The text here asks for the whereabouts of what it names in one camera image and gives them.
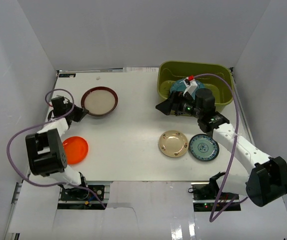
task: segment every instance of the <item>blue plate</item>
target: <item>blue plate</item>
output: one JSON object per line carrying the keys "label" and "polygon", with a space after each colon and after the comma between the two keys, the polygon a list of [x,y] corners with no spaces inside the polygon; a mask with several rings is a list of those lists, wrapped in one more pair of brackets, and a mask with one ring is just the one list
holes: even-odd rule
{"label": "blue plate", "polygon": [[209,162],[218,156],[219,145],[210,136],[197,134],[191,138],[189,150],[196,159]]}

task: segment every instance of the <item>dark red plate rim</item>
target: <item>dark red plate rim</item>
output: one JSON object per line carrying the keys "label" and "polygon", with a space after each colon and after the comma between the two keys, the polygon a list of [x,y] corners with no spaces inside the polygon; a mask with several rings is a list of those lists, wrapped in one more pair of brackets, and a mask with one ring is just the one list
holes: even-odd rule
{"label": "dark red plate rim", "polygon": [[114,106],[113,106],[113,108],[112,108],[110,111],[108,111],[108,112],[106,112],[106,113],[104,113],[104,114],[93,114],[93,113],[91,113],[91,112],[88,112],[88,114],[91,115],[91,116],[105,116],[105,115],[107,115],[107,114],[110,114],[110,113],[117,107],[117,104],[118,104],[118,96],[117,96],[117,93],[116,93],[114,90],[112,90],[111,88],[106,87],[106,86],[96,86],[96,87],[91,88],[91,89],[89,89],[88,91],[86,91],[86,92],[83,94],[82,98],[81,98],[81,107],[83,107],[83,108],[85,107],[86,97],[87,97],[90,93],[92,93],[92,92],[94,92],[94,91],[96,91],[96,90],[106,90],[106,91],[110,92],[110,93],[114,96],[114,100],[115,100]]}

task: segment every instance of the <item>cable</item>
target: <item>cable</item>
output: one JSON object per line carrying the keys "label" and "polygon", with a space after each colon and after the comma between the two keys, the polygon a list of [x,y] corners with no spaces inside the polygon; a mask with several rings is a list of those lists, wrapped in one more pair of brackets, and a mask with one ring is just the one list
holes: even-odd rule
{"label": "cable", "polygon": [[219,188],[219,191],[218,191],[218,194],[215,198],[215,201],[214,201],[214,204],[213,204],[213,207],[212,207],[212,210],[211,210],[211,213],[210,213],[210,218],[209,218],[209,222],[213,222],[214,220],[216,220],[219,215],[227,208],[230,206],[230,204],[237,198],[236,196],[233,197],[230,202],[228,202],[215,216],[214,216],[214,213],[215,213],[215,210],[216,210],[216,206],[217,206],[217,203],[219,201],[219,198],[223,192],[223,189],[224,189],[224,186],[225,186],[225,183],[227,181],[227,178],[228,178],[228,174],[229,174],[229,171],[230,171],[230,168],[232,167],[232,164],[233,164],[233,160],[234,160],[234,156],[235,156],[235,151],[236,151],[236,146],[237,146],[237,134],[238,134],[238,129],[239,129],[239,109],[238,109],[238,106],[239,106],[239,103],[238,103],[238,100],[237,100],[237,97],[234,93],[234,91],[232,90],[232,88],[230,87],[230,85],[220,76],[216,75],[216,74],[212,74],[212,73],[203,73],[203,74],[199,74],[199,75],[196,75],[194,76],[193,78],[194,79],[197,79],[197,78],[200,78],[200,77],[203,77],[203,76],[213,76],[213,77],[216,77],[218,79],[220,79],[227,87],[228,89],[230,90],[231,92],[231,95],[232,95],[232,98],[233,98],[233,102],[234,102],[234,107],[235,107],[235,114],[236,114],[236,124],[235,124],[235,130],[234,130],[234,133],[235,133],[235,136],[234,136],[234,141],[233,141],[233,145],[232,145],[232,150],[231,150],[231,156],[230,156],[230,160],[228,162],[228,166],[227,166],[227,169],[225,171],[225,174],[223,176],[223,180],[222,180],[222,184]]}
{"label": "cable", "polygon": [[15,170],[15,172],[23,179],[25,180],[26,182],[28,182],[29,184],[33,185],[33,186],[36,186],[36,187],[43,187],[43,188],[47,188],[47,187],[53,187],[53,186],[57,186],[57,185],[69,185],[71,187],[74,187],[74,188],[78,188],[78,189],[82,189],[82,190],[86,190],[90,193],[92,193],[95,198],[98,200],[98,202],[102,205],[102,207],[105,209],[106,206],[104,205],[104,203],[99,199],[99,197],[95,194],[94,191],[92,191],[91,189],[87,188],[87,187],[83,187],[83,186],[78,186],[78,185],[73,185],[73,184],[70,184],[70,183],[66,183],[66,182],[57,182],[57,183],[52,183],[52,184],[39,184],[39,183],[36,183],[36,182],[33,182],[31,180],[29,180],[29,178],[27,178],[19,169],[18,167],[15,165],[12,157],[11,157],[11,154],[10,154],[10,146],[13,142],[13,140],[20,134],[26,132],[26,131],[29,131],[29,130],[32,130],[32,129],[35,129],[35,128],[39,128],[39,127],[43,127],[44,125],[46,124],[50,124],[52,122],[55,122],[55,121],[58,121],[66,116],[68,116],[73,110],[74,110],[74,106],[75,106],[75,100],[74,100],[74,97],[73,95],[65,90],[65,89],[62,89],[62,88],[57,88],[57,89],[53,89],[49,92],[47,92],[47,94],[45,95],[44,99],[45,101],[47,102],[47,104],[49,105],[49,102],[47,101],[47,97],[49,94],[55,92],[55,91],[64,91],[66,93],[68,93],[71,97],[71,101],[72,101],[72,107],[71,109],[65,113],[64,115],[58,117],[58,118],[55,118],[55,119],[51,119],[50,121],[47,121],[47,122],[43,122],[43,123],[40,123],[40,124],[37,124],[37,125],[34,125],[34,126],[30,126],[30,127],[27,127],[23,130],[20,130],[19,132],[15,133],[11,138],[10,140],[8,141],[8,144],[7,144],[7,148],[6,148],[6,153],[7,153],[7,157],[8,157],[8,160],[9,160],[9,163],[10,165],[12,166],[12,168]]}

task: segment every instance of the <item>olive green container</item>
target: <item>olive green container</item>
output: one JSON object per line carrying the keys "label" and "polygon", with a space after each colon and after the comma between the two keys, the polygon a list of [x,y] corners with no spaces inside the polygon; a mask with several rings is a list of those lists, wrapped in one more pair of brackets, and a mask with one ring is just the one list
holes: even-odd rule
{"label": "olive green container", "polygon": [[[158,74],[157,91],[160,96],[160,102],[169,97],[170,88],[177,80],[199,74],[218,75],[223,78],[232,89],[234,89],[231,72],[224,66],[187,61],[166,61],[161,64]],[[217,77],[203,76],[201,78],[197,78],[197,80],[202,82],[206,88],[212,91],[217,111],[222,111],[226,105],[232,102],[232,93],[225,83]]]}

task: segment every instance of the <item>gray wall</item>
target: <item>gray wall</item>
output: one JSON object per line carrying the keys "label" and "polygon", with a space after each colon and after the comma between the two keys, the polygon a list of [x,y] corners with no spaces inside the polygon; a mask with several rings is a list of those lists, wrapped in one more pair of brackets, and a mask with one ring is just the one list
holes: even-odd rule
{"label": "gray wall", "polygon": [[237,63],[269,0],[18,0],[56,70]]}
{"label": "gray wall", "polygon": [[[0,0],[0,239],[20,180],[8,163],[6,144],[17,131],[43,121],[43,97],[55,74],[17,0]],[[26,171],[24,136],[14,141],[11,152]]]}
{"label": "gray wall", "polygon": [[[287,1],[270,2],[235,79],[256,145],[287,161]],[[287,195],[284,201],[287,208]]]}

